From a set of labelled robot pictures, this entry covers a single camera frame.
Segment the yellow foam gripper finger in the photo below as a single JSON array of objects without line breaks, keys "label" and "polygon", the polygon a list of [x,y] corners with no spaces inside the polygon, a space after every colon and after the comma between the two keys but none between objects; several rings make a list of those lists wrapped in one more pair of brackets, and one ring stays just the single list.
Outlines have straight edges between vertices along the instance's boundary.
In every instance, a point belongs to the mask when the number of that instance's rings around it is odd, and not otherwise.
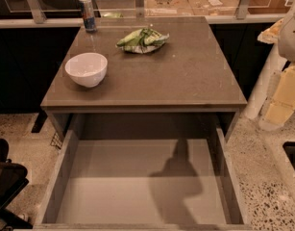
[{"label": "yellow foam gripper finger", "polygon": [[258,126],[272,131],[284,126],[295,112],[295,64],[276,72],[269,83]]},{"label": "yellow foam gripper finger", "polygon": [[277,22],[275,22],[271,27],[262,31],[258,35],[258,41],[267,43],[267,44],[277,43],[282,24],[283,24],[283,19],[280,19]]}]

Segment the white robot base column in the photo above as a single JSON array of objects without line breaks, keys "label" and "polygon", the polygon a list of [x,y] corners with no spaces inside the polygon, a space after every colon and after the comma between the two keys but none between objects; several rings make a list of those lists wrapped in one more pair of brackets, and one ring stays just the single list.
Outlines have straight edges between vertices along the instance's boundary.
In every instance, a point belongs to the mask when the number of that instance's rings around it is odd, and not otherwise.
[{"label": "white robot base column", "polygon": [[255,119],[266,98],[269,82],[274,73],[282,71],[286,63],[286,59],[279,55],[278,45],[273,44],[272,49],[264,63],[264,66],[259,74],[256,84],[251,92],[248,104],[243,111],[243,114],[250,119]]}]

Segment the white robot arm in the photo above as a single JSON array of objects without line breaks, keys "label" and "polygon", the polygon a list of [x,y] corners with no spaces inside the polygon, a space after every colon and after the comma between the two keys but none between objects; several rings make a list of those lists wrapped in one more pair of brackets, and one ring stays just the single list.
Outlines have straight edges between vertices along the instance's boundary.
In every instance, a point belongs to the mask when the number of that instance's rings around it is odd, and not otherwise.
[{"label": "white robot arm", "polygon": [[295,0],[278,31],[279,55],[290,62],[288,68],[270,79],[258,125],[265,131],[279,129],[295,112]]}]

